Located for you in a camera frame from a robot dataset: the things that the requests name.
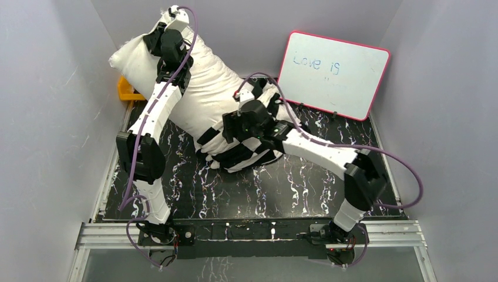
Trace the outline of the black white checkered pillowcase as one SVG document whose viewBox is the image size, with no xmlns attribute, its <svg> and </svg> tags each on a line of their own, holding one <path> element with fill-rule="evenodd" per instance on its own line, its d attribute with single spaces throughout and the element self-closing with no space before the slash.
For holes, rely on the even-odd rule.
<svg viewBox="0 0 498 282">
<path fill-rule="evenodd" d="M 274 118 L 288 122 L 294 118 L 306 132 L 309 131 L 294 112 L 288 114 L 280 99 L 277 87 L 268 79 L 250 79 L 245 87 L 249 88 L 255 97 L 262 101 Z M 222 136 L 222 114 L 218 113 L 215 117 L 215 123 L 202 135 L 197 136 L 195 143 L 196 156 L 208 162 L 212 169 L 224 169 L 233 173 L 248 167 L 274 162 L 282 156 L 281 152 L 269 149 L 253 137 L 242 142 L 234 140 L 233 143 L 228 144 Z"/>
</svg>

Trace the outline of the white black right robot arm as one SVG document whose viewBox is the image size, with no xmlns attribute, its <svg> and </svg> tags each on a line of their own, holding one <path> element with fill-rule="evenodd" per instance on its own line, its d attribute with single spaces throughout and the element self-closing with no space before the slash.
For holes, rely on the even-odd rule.
<svg viewBox="0 0 498 282">
<path fill-rule="evenodd" d="M 383 161 L 374 149 L 335 148 L 324 140 L 312 142 L 299 126 L 276 119 L 259 100 L 223 114 L 222 135 L 228 143 L 255 138 L 264 147 L 303 158 L 332 172 L 344 182 L 344 200 L 327 227 L 313 227 L 314 243 L 346 243 L 388 184 Z"/>
</svg>

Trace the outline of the white pillow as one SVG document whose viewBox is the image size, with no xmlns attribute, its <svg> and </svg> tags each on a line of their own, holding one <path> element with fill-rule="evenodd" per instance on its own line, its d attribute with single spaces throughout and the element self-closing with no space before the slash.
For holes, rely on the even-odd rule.
<svg viewBox="0 0 498 282">
<path fill-rule="evenodd" d="M 160 22 L 166 23 L 163 14 Z M 237 109 L 232 95 L 242 80 L 213 54 L 190 26 L 181 34 L 194 44 L 191 52 L 194 63 L 190 69 L 189 85 L 168 120 L 196 139 L 215 123 L 216 114 L 223 115 Z M 125 43 L 109 58 L 109 63 L 148 102 L 153 93 L 159 59 L 147 50 L 143 37 L 140 35 Z"/>
</svg>

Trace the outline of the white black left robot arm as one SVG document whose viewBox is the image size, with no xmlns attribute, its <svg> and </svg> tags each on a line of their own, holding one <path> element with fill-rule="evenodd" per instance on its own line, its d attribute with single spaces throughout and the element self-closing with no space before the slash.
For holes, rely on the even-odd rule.
<svg viewBox="0 0 498 282">
<path fill-rule="evenodd" d="M 170 244 L 176 230 L 167 223 L 170 208 L 161 183 L 166 159 L 159 141 L 164 124 L 189 85 L 193 45 L 164 22 L 144 36 L 144 42 L 159 59 L 153 93 L 138 120 L 128 131 L 118 133 L 116 143 L 121 167 L 129 175 L 127 189 L 137 189 L 146 213 L 137 228 L 158 244 Z"/>
</svg>

